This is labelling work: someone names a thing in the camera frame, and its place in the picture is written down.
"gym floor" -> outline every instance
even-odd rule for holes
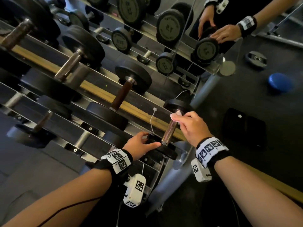
[[[300,40],[301,28],[291,22],[287,22],[284,27],[286,37]],[[151,43],[145,43],[149,49],[153,49]],[[268,58],[265,70],[256,71],[245,63],[244,54],[252,50]],[[114,53],[106,55],[103,67],[112,69],[119,57]],[[222,78],[196,112],[206,121],[211,133],[222,139],[235,157],[303,191],[303,152],[300,149],[303,146],[302,50],[263,38],[248,37],[243,42],[239,57],[237,74]],[[269,94],[266,81],[275,72],[288,75],[295,88],[277,96]],[[228,108],[235,108],[266,123],[265,150],[251,150],[240,142],[222,136],[222,121]],[[6,132],[15,124],[13,119],[0,114],[0,123],[2,225],[35,200],[76,178],[84,160],[53,143],[43,151],[14,143],[6,137]],[[191,175],[165,202],[162,212],[153,215],[153,225],[203,226],[200,211],[206,185],[198,183]]]

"dumbbell handle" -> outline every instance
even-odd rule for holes
[[[112,105],[110,107],[111,110],[117,111],[119,109],[119,107],[121,106],[121,104],[125,100],[127,94],[131,90],[134,82],[135,82],[135,80],[133,78],[131,78],[131,77],[128,78],[128,80],[125,82],[123,87],[119,90],[118,95],[116,96],[116,98],[112,102]]]
[[[64,81],[68,77],[73,67],[80,62],[82,55],[83,55],[82,50],[77,49],[77,51],[68,59],[68,61],[57,72],[57,74],[55,75],[55,79],[59,81]]]
[[[170,142],[170,140],[171,140],[171,138],[172,138],[172,136],[175,132],[177,124],[178,124],[178,122],[175,122],[175,121],[172,121],[172,120],[170,121],[169,126],[168,126],[167,130],[165,131],[164,136],[161,140],[161,143],[163,145],[168,146],[168,144],[169,144],[169,142]]]
[[[5,51],[10,51],[18,44],[32,29],[33,23],[29,19],[21,22],[10,34],[8,34],[0,43],[0,47]]]
[[[32,132],[38,132],[40,131],[47,121],[52,117],[54,113],[52,111],[48,111],[47,114],[43,117],[43,119],[33,128]]]

